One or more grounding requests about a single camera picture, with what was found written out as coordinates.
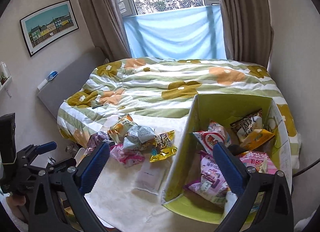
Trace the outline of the person's hand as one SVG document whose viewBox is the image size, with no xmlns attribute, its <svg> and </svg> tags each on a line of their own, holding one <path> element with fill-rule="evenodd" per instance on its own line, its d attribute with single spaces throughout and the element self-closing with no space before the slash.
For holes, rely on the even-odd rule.
<svg viewBox="0 0 320 232">
<path fill-rule="evenodd" d="M 20 207 L 26 203 L 25 196 L 21 195 L 10 195 L 6 198 L 6 202 L 12 212 L 20 212 Z"/>
</svg>

